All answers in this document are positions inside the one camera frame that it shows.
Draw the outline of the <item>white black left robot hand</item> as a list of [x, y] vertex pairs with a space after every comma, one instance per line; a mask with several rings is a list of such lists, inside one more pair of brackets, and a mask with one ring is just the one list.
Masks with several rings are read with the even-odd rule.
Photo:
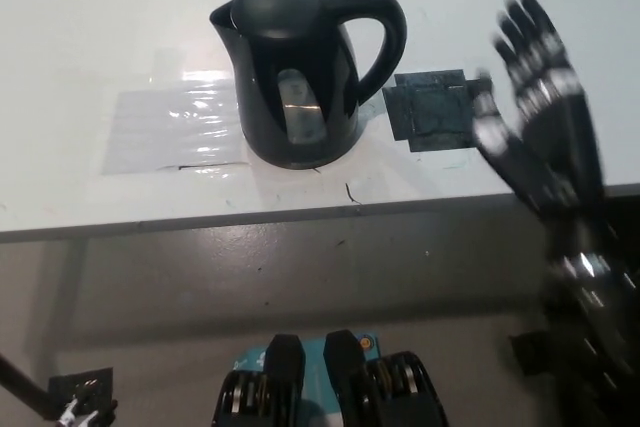
[[96, 379], [81, 384], [54, 425], [58, 427], [111, 426], [116, 420], [116, 410], [119, 403], [116, 399], [112, 399], [108, 407], [89, 408], [89, 402], [95, 397], [97, 390], [98, 381]]

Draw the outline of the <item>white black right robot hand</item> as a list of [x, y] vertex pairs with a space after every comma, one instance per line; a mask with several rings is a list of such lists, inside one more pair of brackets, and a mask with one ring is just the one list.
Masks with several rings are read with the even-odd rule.
[[606, 228], [598, 142], [588, 98], [567, 49], [538, 0], [506, 0], [493, 46], [518, 119], [508, 125], [492, 79], [479, 71], [472, 134], [494, 172], [542, 222]]

